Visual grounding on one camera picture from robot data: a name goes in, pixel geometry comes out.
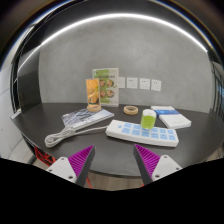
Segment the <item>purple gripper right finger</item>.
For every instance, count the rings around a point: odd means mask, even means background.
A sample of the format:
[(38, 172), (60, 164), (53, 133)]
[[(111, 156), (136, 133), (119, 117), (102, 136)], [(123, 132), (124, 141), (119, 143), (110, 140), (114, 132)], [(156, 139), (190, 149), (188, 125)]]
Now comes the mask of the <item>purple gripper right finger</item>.
[(168, 155), (159, 156), (138, 144), (133, 150), (144, 185), (181, 170), (181, 167)]

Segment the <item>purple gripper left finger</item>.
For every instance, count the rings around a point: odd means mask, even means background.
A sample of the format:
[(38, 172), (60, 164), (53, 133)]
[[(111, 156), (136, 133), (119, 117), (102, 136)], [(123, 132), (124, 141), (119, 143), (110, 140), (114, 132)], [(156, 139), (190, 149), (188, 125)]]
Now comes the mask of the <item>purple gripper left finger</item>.
[(83, 187), (94, 156), (95, 146), (91, 145), (69, 158), (60, 157), (47, 169), (47, 172)]

